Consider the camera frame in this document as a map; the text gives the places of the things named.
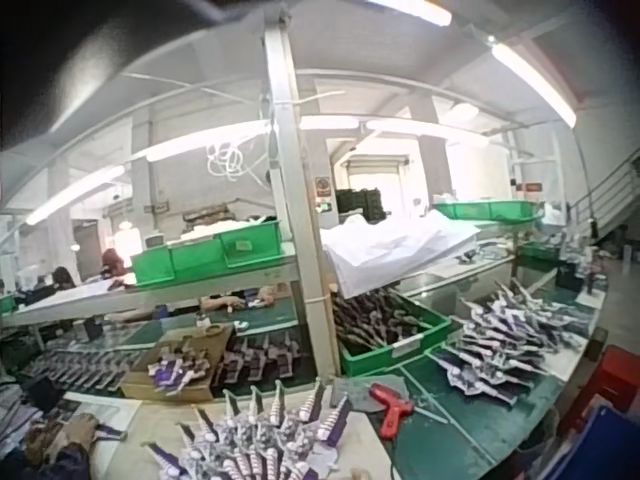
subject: fluorescent light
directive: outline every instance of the fluorescent light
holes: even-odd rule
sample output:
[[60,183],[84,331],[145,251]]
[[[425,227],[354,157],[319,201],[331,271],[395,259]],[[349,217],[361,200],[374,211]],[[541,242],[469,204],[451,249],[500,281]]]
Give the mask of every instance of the fluorescent light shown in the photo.
[[480,109],[470,103],[456,103],[443,118],[444,123],[460,124],[473,120],[480,113]]
[[444,138],[455,142],[465,143],[474,147],[486,147],[489,145],[489,137],[479,133],[447,127],[435,123],[418,122],[417,120],[405,120],[400,118],[370,120],[367,128],[390,133],[407,135],[428,135],[430,137]]
[[111,166],[102,168],[97,172],[93,172],[86,177],[81,178],[76,183],[69,185],[67,188],[51,197],[49,201],[40,208],[37,208],[27,217],[27,223],[29,225],[35,225],[47,218],[53,212],[56,212],[62,207],[69,205],[74,200],[80,198],[85,193],[88,193],[100,185],[123,175],[124,172],[124,165],[117,165],[115,167]]
[[305,115],[300,121],[301,130],[354,130],[360,120],[348,115]]
[[154,145],[140,152],[139,156],[146,156],[148,161],[156,162],[216,143],[244,143],[258,135],[267,133],[270,128],[269,122],[266,120],[224,125]]
[[451,24],[451,12],[425,0],[369,0],[369,2],[420,17],[440,27]]
[[527,82],[553,108],[558,115],[573,128],[576,126],[576,114],[562,95],[540,73],[529,65],[520,55],[504,44],[494,45],[491,53],[513,73]]

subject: red chair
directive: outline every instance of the red chair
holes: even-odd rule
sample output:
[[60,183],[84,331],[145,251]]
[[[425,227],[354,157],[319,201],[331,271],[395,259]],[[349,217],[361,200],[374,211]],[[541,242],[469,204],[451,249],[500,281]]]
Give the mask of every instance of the red chair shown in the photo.
[[605,398],[615,409],[627,412],[640,389],[640,357],[614,345],[609,345],[596,371],[574,400],[558,425],[558,434],[575,429],[581,432],[588,420],[586,412],[596,395]]

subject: cardboard box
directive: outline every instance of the cardboard box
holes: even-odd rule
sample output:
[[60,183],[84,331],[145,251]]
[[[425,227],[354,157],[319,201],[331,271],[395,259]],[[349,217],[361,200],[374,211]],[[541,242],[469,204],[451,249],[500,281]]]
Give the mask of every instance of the cardboard box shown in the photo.
[[[206,331],[199,328],[183,329],[181,338],[175,340],[160,341],[149,350],[140,361],[129,371],[124,381],[120,385],[122,392],[127,398],[137,400],[152,400],[158,402],[171,403],[200,403],[213,400],[211,390],[211,379],[216,366],[222,359],[222,355],[233,332],[233,327],[229,325],[214,325]],[[178,395],[167,396],[165,392],[156,392],[153,379],[149,376],[147,366],[156,363],[160,357],[160,350],[169,346],[172,349],[179,346],[184,337],[191,337],[190,345],[196,350],[206,349],[209,353],[211,368],[207,375],[187,385]]]

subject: sticker label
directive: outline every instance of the sticker label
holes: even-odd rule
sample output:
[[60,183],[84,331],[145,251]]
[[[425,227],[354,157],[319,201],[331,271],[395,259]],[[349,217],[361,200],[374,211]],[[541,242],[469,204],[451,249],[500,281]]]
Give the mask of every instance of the sticker label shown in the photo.
[[239,252],[250,252],[253,245],[250,240],[236,240],[236,250]]
[[420,340],[422,340],[422,333],[418,333],[413,337],[405,338],[404,340],[394,343],[391,358],[398,358],[409,352],[417,350],[420,348]]

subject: staircase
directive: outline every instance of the staircase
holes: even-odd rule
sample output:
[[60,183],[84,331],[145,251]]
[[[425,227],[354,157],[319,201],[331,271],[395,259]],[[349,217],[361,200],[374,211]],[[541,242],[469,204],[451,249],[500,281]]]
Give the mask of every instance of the staircase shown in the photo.
[[[640,207],[639,154],[640,148],[591,191],[593,214],[598,221],[597,240],[612,232]],[[571,208],[572,218],[584,235],[590,234],[589,204],[589,195],[585,195]]]

